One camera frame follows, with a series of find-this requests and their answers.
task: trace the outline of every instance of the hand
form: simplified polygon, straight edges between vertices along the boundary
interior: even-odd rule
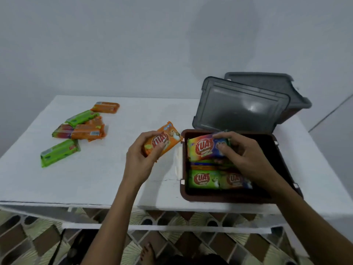
[[[147,157],[142,155],[142,147],[150,137],[159,135],[160,132],[150,131],[139,135],[126,153],[126,164],[123,181],[127,186],[140,188],[148,179],[154,163],[161,156],[165,143],[159,143]]]
[[[236,152],[225,144],[220,144],[218,149],[231,160],[239,171],[251,181],[267,189],[274,182],[282,179],[275,171],[262,152],[256,140],[242,136],[235,132],[220,132],[214,138],[229,138]]]

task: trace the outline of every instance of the orange package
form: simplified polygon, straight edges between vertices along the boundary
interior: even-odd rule
[[[105,132],[104,132],[104,127],[105,124],[102,121],[102,116],[98,116],[92,120],[89,120],[85,123],[85,125],[91,125],[94,126],[95,128],[99,128],[101,131],[101,137],[100,138],[104,138],[106,136]]]
[[[71,139],[94,140],[102,138],[101,130],[93,125],[77,125],[71,134]]]
[[[117,113],[120,105],[114,102],[96,102],[96,104],[91,108],[93,112],[102,112],[102,113]]]
[[[152,152],[153,148],[156,147],[161,142],[165,142],[165,148],[162,151],[162,155],[163,155],[183,139],[183,137],[174,128],[171,122],[168,122],[166,125],[162,126],[157,131],[160,131],[161,134],[158,136],[149,138],[144,145],[143,150],[146,156],[148,156]]]

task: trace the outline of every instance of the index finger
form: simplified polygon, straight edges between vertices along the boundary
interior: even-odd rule
[[[141,133],[138,138],[136,138],[135,142],[131,145],[132,147],[141,150],[141,147],[145,143],[145,141],[153,136],[159,135],[161,132],[159,131],[149,131],[149,132],[143,132]]]
[[[231,143],[238,143],[241,145],[246,145],[249,142],[248,137],[245,137],[245,136],[238,134],[238,133],[235,133],[233,131],[219,132],[217,134],[214,134],[212,137],[213,138],[229,138],[231,140]]]

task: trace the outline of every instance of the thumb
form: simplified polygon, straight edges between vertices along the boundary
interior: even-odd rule
[[[225,144],[220,144],[218,146],[218,149],[220,150],[223,155],[225,155],[229,160],[232,161],[233,164],[236,166],[240,163],[241,159],[243,158],[239,154],[237,154],[233,149]]]
[[[150,155],[147,156],[147,159],[149,159],[152,163],[158,160],[158,158],[161,156],[162,151],[164,150],[165,143],[161,142],[158,143],[156,147],[152,150]]]

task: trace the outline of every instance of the forearm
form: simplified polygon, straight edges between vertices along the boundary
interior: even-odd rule
[[[353,264],[353,245],[282,178],[267,188],[315,264]]]
[[[114,202],[81,265],[120,264],[138,187],[121,182]]]

